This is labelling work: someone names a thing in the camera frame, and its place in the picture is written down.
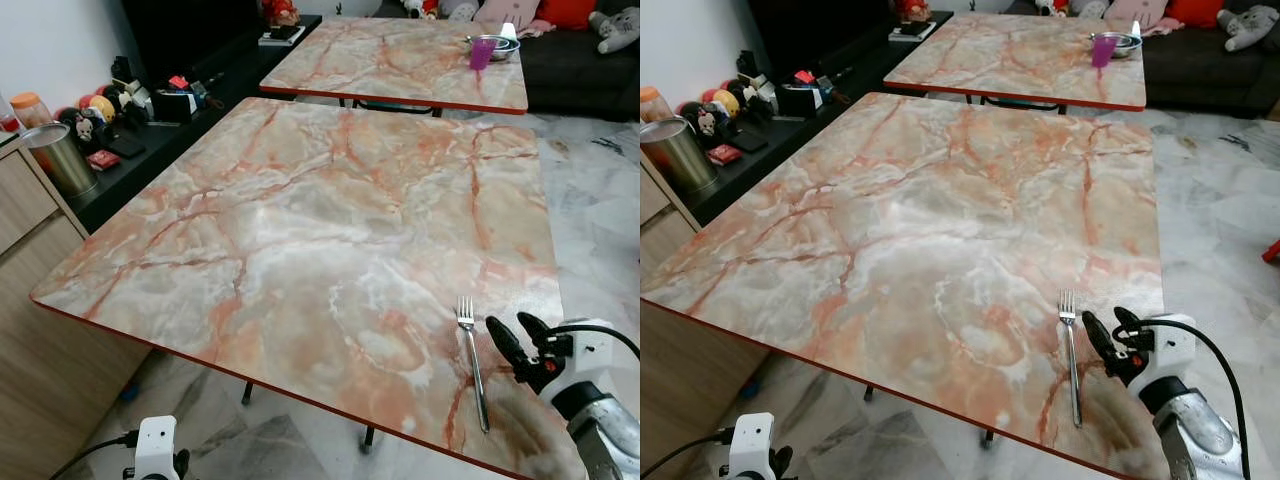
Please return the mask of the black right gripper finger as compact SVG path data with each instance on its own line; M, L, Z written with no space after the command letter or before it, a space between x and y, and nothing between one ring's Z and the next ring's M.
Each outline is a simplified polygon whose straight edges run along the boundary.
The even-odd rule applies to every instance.
M517 320L536 349L556 348L557 334L540 317L527 312L517 312Z
M1120 325L1114 329L1114 339L1121 344L1151 344L1152 330L1142 324L1142 320L1130 310L1123 306L1114 307L1114 316Z
M515 380L529 384L532 364L525 353L520 338L503 321L494 316L486 317L486 329L502 357L511 364Z
M1085 310L1082 312L1082 324L1089 343L1103 361L1106 375L1119 380L1129 380L1130 357L1115 347L1112 337L1101 320L1092 311Z

